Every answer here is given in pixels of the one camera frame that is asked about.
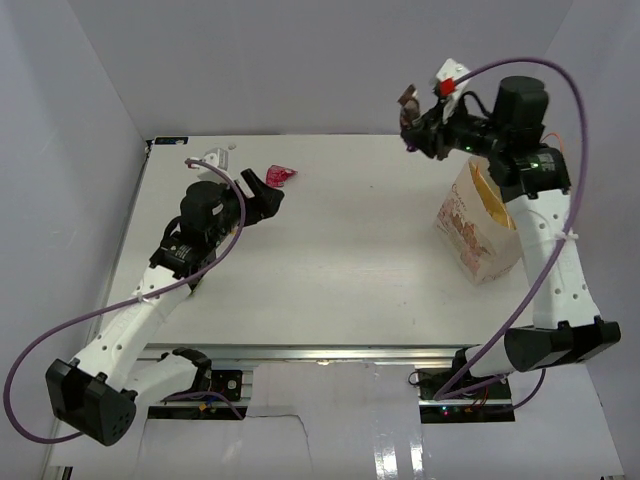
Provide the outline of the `purple chocolate bar wrapper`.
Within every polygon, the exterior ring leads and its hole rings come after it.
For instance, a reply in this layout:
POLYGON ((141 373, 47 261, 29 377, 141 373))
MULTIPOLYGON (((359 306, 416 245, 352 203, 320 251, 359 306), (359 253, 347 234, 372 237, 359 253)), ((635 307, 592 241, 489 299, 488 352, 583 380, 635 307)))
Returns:
POLYGON ((422 128, 421 107, 414 84, 410 84, 404 90, 397 103, 400 106, 399 126, 401 138, 405 143, 406 151, 414 153, 418 148, 414 145, 413 137, 422 128))

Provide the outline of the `tan snack pouch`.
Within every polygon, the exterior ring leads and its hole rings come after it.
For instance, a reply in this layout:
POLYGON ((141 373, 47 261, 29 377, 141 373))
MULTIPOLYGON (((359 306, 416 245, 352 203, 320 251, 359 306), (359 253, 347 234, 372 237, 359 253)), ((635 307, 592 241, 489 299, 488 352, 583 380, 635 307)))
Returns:
POLYGON ((471 161, 469 163, 469 169, 476 192, 486 212, 496 223, 510 230, 516 230, 515 223, 509 215, 506 205, 502 201, 502 197, 492 188, 489 183, 490 179, 487 179, 483 175, 480 164, 471 161))

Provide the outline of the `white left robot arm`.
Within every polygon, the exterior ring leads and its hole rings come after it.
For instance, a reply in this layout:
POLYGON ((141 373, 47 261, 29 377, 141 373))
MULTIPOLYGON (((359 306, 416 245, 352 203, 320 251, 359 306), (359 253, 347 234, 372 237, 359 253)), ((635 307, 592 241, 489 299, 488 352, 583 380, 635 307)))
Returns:
POLYGON ((185 347, 155 364, 134 365, 156 331, 197 288, 206 268, 217 264, 222 243, 232 245, 245 226, 275 216, 283 191, 252 170, 236 183, 201 180, 188 186, 180 214, 163 233, 131 304, 118 310, 96 337, 68 362, 54 361, 45 379, 54 415, 104 446, 129 430, 144 402, 174 394, 199 399, 211 387, 211 361, 185 347))

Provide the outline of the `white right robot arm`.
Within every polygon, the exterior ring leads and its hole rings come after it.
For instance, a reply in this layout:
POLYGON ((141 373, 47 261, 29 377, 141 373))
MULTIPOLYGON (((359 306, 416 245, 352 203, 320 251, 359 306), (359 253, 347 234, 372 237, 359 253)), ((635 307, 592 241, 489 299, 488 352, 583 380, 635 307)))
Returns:
POLYGON ((533 307, 530 326, 509 326, 486 344, 457 352, 453 390, 472 399, 488 377, 586 361, 621 339, 617 322, 602 318, 583 274, 577 237, 568 222, 578 192, 563 154, 542 140, 549 96, 543 82, 526 76, 501 80, 491 111, 470 114, 453 80, 437 83, 437 101, 422 111, 415 86, 398 99, 403 140, 429 158, 451 150, 488 161, 522 247, 533 307))

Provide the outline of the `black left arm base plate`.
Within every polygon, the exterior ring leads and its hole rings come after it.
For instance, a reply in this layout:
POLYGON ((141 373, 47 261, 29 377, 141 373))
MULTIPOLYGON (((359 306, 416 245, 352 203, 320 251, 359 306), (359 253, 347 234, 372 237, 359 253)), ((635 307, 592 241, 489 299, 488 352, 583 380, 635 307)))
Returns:
POLYGON ((175 394, 152 406, 148 418, 155 420, 242 421, 248 397, 242 370, 213 370, 201 394, 175 394))

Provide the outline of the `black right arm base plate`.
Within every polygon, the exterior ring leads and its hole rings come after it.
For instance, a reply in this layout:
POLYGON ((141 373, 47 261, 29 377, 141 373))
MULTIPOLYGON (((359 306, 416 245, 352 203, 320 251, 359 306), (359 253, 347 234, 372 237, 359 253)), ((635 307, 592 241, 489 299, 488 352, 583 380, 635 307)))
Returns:
POLYGON ((451 376, 446 368, 416 369, 407 377, 408 384, 418 393, 420 420, 423 425, 471 423, 510 423, 515 421, 511 389, 507 380, 451 398, 436 400, 436 391, 451 376))

